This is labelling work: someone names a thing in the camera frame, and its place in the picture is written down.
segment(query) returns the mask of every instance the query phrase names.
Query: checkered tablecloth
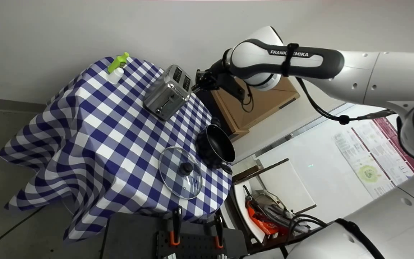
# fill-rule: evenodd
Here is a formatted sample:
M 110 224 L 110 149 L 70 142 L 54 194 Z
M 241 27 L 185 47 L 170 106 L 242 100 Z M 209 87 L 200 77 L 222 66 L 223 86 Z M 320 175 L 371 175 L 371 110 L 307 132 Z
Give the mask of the checkered tablecloth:
M 202 100 L 192 96 L 170 121 L 159 121 L 143 106 L 143 96 L 163 70 L 128 59 L 114 85 L 107 73 L 111 62 L 93 63 L 0 151 L 6 161 L 36 169 L 9 208 L 75 198 L 65 233 L 71 240 L 98 234 L 114 213 L 164 213 L 182 205 L 187 220 L 206 217 L 222 205 L 232 184 L 228 172 L 208 169 L 196 154 L 195 138 L 212 119 Z M 203 188 L 196 198 L 173 194 L 159 174 L 162 152 L 172 145 L 200 164 Z

